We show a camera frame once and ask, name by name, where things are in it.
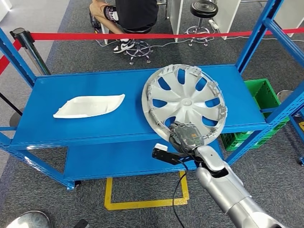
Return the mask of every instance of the red barrier tape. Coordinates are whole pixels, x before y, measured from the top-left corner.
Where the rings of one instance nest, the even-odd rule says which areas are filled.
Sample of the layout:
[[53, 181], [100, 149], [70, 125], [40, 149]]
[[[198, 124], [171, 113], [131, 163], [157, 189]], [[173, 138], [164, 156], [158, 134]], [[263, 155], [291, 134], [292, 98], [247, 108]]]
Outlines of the red barrier tape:
[[[15, 40], [13, 43], [14, 47], [19, 51], [21, 48], [21, 44], [18, 40]], [[9, 64], [9, 60], [7, 59], [5, 56], [2, 56], [0, 58], [0, 75], [7, 68]]]
[[[244, 37], [250, 36], [252, 31], [244, 32], [229, 32], [229, 33], [214, 33], [213, 37]], [[287, 33], [304, 33], [304, 27], [284, 29], [283, 32]], [[266, 35], [271, 35], [270, 31], [267, 31]], [[210, 37], [210, 34], [102, 34], [102, 33], [31, 33], [34, 40], [90, 40], [90, 39], [170, 39], [170, 38], [203, 38]]]

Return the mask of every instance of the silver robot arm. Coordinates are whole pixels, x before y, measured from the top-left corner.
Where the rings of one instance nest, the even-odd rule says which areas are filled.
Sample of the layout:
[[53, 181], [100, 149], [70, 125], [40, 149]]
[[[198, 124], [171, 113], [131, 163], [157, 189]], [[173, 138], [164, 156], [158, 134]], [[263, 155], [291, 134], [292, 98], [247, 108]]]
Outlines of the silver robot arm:
[[196, 177], [237, 228], [286, 228], [254, 202], [240, 178], [210, 146], [198, 146]]

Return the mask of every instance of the wheel cover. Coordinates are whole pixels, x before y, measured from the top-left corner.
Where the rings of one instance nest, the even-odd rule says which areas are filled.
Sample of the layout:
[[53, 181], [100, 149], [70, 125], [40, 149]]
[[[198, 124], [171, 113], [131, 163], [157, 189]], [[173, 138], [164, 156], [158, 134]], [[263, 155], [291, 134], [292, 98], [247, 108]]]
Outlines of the wheel cover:
[[170, 134], [167, 121], [174, 117], [181, 123], [195, 124], [204, 144], [217, 138], [227, 117], [216, 82], [200, 68], [182, 64], [166, 66], [151, 75], [143, 90], [142, 106], [148, 123], [167, 141]]

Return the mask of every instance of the black stool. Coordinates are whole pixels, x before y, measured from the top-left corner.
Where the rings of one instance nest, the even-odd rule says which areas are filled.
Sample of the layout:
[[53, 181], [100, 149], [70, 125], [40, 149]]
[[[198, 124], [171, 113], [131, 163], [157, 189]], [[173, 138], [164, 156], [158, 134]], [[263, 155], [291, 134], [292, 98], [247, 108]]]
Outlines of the black stool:
[[[124, 32], [125, 33], [138, 33], [138, 34], [146, 34], [152, 28], [153, 25], [148, 25], [146, 27], [143, 28], [139, 28], [139, 29], [125, 29], [124, 28]], [[124, 52], [124, 55], [129, 55], [131, 56], [130, 59], [130, 65], [134, 64], [133, 62], [133, 59], [134, 57], [146, 57], [146, 58], [146, 63], [151, 63], [150, 58], [149, 57], [149, 53], [153, 52], [151, 50], [150, 45], [149, 45], [147, 42], [142, 41], [142, 40], [134, 40], [134, 46], [131, 49], [127, 49]]]
[[[203, 34], [203, 33], [209, 33], [210, 31], [203, 26], [203, 21], [204, 18], [213, 18], [213, 16], [216, 15], [218, 8], [216, 4], [207, 1], [207, 0], [199, 0], [195, 1], [191, 4], [190, 12], [196, 17], [198, 17], [198, 24], [197, 26], [192, 26], [187, 29], [186, 34]], [[201, 43], [204, 45], [207, 46], [207, 42], [208, 37], [204, 38], [192, 38], [189, 46], [192, 46], [193, 40], [204, 40]]]

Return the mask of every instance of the shorts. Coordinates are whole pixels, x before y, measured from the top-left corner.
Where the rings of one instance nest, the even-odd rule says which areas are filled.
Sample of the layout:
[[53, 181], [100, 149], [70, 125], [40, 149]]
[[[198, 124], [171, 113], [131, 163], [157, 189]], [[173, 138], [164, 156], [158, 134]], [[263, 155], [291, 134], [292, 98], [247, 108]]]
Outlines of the shorts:
[[105, 6], [103, 8], [103, 14], [108, 20], [119, 24], [118, 15], [115, 6]]

